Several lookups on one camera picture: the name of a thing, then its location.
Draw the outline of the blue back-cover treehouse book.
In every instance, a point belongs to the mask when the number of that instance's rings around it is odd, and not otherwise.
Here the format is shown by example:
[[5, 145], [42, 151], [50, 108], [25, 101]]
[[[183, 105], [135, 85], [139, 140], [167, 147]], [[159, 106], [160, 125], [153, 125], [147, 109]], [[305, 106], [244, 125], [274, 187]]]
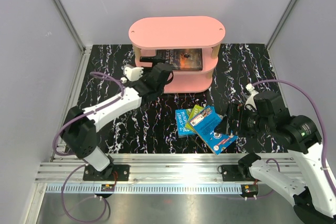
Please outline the blue back-cover treehouse book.
[[224, 135], [214, 132], [215, 127], [221, 121], [222, 118], [212, 106], [205, 107], [188, 121], [190, 127], [215, 155], [222, 153], [238, 139], [236, 135]]

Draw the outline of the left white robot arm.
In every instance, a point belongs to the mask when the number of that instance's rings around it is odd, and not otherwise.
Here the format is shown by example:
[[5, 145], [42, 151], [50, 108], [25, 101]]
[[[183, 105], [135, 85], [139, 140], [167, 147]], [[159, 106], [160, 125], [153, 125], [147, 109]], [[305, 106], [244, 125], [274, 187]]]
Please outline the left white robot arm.
[[171, 65], [162, 62], [148, 70], [126, 65], [123, 75], [117, 80], [106, 73], [91, 72], [91, 76], [100, 80], [115, 82], [120, 92], [85, 109], [72, 107], [54, 138], [55, 141], [61, 138], [68, 145], [69, 154], [85, 161], [100, 180], [110, 179], [116, 171], [113, 158], [98, 146], [98, 132], [119, 116], [156, 100], [174, 77]]

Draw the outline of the dark tale of two cities book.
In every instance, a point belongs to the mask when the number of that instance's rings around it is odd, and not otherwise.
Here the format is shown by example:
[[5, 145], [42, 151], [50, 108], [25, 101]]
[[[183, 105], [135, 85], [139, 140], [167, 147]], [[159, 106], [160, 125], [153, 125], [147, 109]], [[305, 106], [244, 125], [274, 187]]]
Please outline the dark tale of two cities book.
[[157, 50], [156, 56], [178, 71], [201, 71], [203, 70], [203, 52], [196, 49], [163, 49]]

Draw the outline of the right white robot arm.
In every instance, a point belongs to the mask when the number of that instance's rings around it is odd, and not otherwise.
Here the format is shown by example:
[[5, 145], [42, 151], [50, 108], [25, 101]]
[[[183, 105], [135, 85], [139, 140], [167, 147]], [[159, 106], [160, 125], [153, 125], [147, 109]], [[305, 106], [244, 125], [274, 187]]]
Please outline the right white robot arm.
[[216, 131], [252, 138], [269, 134], [288, 151], [298, 176], [278, 171], [256, 153], [237, 162], [238, 176], [269, 186], [292, 206], [303, 223], [335, 223], [334, 181], [323, 167], [322, 137], [304, 115], [293, 116], [280, 94], [255, 93], [249, 103], [230, 103]]

